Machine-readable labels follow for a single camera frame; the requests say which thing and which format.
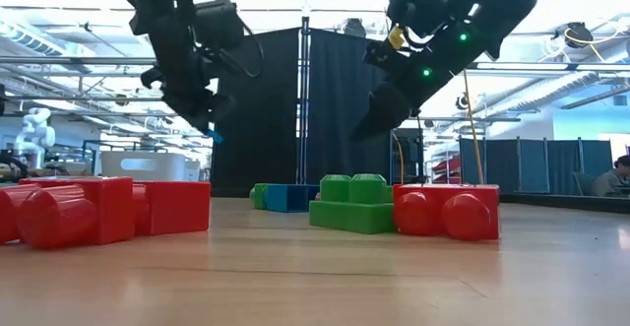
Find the red toy block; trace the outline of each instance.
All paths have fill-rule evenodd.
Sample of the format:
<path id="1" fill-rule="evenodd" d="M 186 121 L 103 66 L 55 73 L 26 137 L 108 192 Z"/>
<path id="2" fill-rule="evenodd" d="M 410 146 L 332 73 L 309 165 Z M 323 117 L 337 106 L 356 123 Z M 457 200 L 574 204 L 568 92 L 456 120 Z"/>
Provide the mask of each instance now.
<path id="1" fill-rule="evenodd" d="M 459 239 L 495 240 L 499 238 L 499 187 L 495 185 L 446 185 L 446 184 L 408 184 L 394 186 L 394 211 L 398 212 L 401 221 L 401 233 L 413 233 L 410 227 L 424 223 L 405 222 L 417 220 L 418 212 L 406 207 L 403 203 L 409 198 L 401 199 L 409 193 L 422 193 L 434 210 L 439 210 L 440 224 L 450 236 Z M 489 223 L 483 217 L 487 209 Z"/>
<path id="2" fill-rule="evenodd" d="M 103 245 L 135 235 L 133 180 L 128 177 L 29 178 L 36 183 L 18 209 L 18 227 L 35 248 Z"/>
<path id="3" fill-rule="evenodd" d="M 133 205 L 135 213 L 136 236 L 151 234 L 151 207 L 145 184 L 134 183 Z"/>
<path id="4" fill-rule="evenodd" d="M 0 243 L 21 239 L 16 213 L 25 199 L 37 189 L 41 187 L 36 184 L 0 188 Z"/>
<path id="5" fill-rule="evenodd" d="M 149 207 L 142 223 L 147 235 L 205 231 L 210 225 L 209 182 L 139 181 L 135 189 L 134 204 L 137 211 Z"/>
<path id="6" fill-rule="evenodd" d="M 394 222 L 400 233 L 434 236 L 445 232 L 439 206 L 421 192 L 405 194 L 394 205 Z"/>
<path id="7" fill-rule="evenodd" d="M 490 210 L 471 193 L 460 193 L 442 208 L 449 236 L 464 241 L 483 240 L 490 231 Z"/>

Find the yellow cable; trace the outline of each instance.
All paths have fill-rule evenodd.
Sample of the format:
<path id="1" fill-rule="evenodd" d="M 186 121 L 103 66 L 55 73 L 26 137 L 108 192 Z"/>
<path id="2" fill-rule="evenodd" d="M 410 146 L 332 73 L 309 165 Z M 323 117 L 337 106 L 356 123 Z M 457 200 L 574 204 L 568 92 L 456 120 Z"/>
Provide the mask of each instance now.
<path id="1" fill-rule="evenodd" d="M 479 141 L 476 138 L 476 130 L 474 129 L 473 119 L 473 104 L 471 103 L 471 94 L 469 91 L 469 77 L 466 69 L 464 69 L 464 94 L 466 96 L 466 102 L 468 103 L 468 117 L 471 121 L 472 129 L 472 142 L 474 143 L 474 157 L 476 159 L 476 173 L 479 179 L 479 184 L 483 184 L 483 169 L 481 167 L 481 153 L 479 152 Z"/>
<path id="2" fill-rule="evenodd" d="M 614 32 L 614 34 L 613 34 L 613 35 L 608 36 L 608 37 L 605 37 L 604 39 L 598 39 L 598 40 L 591 40 L 591 41 L 588 41 L 588 40 L 579 40 L 579 39 L 577 39 L 577 38 L 575 38 L 575 37 L 573 37 L 573 36 L 569 35 L 569 31 L 570 31 L 570 29 L 566 29 L 566 30 L 564 30 L 564 37 L 565 37 L 565 38 L 567 38 L 567 39 L 569 39 L 569 40 L 572 40 L 572 41 L 574 41 L 574 42 L 581 43 L 581 44 L 601 44 L 601 43 L 603 43 L 603 42 L 607 42 L 607 41 L 609 41 L 609 40 L 612 40 L 612 39 L 617 38 L 617 36 L 621 33 L 621 31 L 620 31 L 620 30 L 615 30 L 615 32 Z"/>
<path id="3" fill-rule="evenodd" d="M 601 56 L 601 54 L 599 54 L 598 50 L 595 48 L 594 45 L 589 44 L 589 46 L 591 47 L 591 49 L 593 50 L 593 53 L 599 58 L 599 61 L 601 62 L 606 62 L 606 60 L 603 58 L 603 56 Z"/>
<path id="4" fill-rule="evenodd" d="M 392 135 L 394 136 L 394 140 L 398 145 L 398 154 L 401 157 L 401 184 L 405 184 L 405 163 L 403 162 L 403 146 L 401 145 L 401 141 L 398 140 L 398 137 L 394 132 L 392 132 Z"/>

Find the black robotic arm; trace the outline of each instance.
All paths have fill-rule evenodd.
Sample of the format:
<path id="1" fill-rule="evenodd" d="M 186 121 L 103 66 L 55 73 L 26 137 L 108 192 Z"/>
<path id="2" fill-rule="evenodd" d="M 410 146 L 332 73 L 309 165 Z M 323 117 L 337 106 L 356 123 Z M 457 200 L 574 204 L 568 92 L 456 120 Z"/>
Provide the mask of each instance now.
<path id="1" fill-rule="evenodd" d="M 397 128 L 483 52 L 498 59 L 501 42 L 536 1 L 390 0 L 390 34 L 371 42 L 363 59 L 388 76 L 370 94 L 370 108 L 352 138 L 360 141 Z M 431 38 L 418 43 L 409 30 Z M 419 50 L 403 48 L 404 39 Z"/>
<path id="2" fill-rule="evenodd" d="M 210 80 L 224 71 L 260 75 L 243 69 L 229 54 L 243 42 L 245 31 L 251 34 L 236 5 L 230 0 L 127 1 L 136 10 L 133 34 L 147 34 L 156 54 L 156 66 L 141 77 L 143 85 L 160 82 L 168 106 L 203 134 L 215 136 L 210 123 L 229 110 L 232 99 L 207 90 Z M 262 64 L 263 50 L 257 45 Z"/>

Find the table surface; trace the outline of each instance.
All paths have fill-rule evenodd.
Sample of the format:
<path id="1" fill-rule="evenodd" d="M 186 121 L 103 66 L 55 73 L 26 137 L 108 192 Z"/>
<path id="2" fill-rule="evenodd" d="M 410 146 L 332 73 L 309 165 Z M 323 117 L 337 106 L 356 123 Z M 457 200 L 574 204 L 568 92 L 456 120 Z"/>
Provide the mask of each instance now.
<path id="1" fill-rule="evenodd" d="M 310 227 L 213 199 L 209 232 L 0 246 L 4 326 L 627 326 L 630 218 L 502 205 L 502 240 Z"/>

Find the teal partition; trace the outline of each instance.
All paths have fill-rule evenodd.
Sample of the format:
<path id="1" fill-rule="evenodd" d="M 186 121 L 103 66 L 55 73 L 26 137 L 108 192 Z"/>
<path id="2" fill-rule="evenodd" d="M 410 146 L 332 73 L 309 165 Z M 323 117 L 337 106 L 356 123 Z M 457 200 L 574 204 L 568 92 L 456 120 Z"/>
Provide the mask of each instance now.
<path id="1" fill-rule="evenodd" d="M 485 141 L 478 141 L 481 169 L 485 177 Z M 460 158 L 462 160 L 462 182 L 465 184 L 480 184 L 476 167 L 476 155 L 474 153 L 474 141 L 460 139 Z"/>
<path id="2" fill-rule="evenodd" d="M 485 141 L 487 184 L 497 184 L 501 193 L 519 191 L 518 140 Z"/>
<path id="3" fill-rule="evenodd" d="M 612 169 L 612 150 L 609 141 L 582 140 L 582 169 L 597 177 Z"/>
<path id="4" fill-rule="evenodd" d="M 581 170 L 577 140 L 548 141 L 549 188 L 551 194 L 579 195 L 573 172 Z"/>
<path id="5" fill-rule="evenodd" d="M 549 177 L 545 141 L 521 140 L 519 161 L 521 165 L 521 192 L 548 193 Z"/>

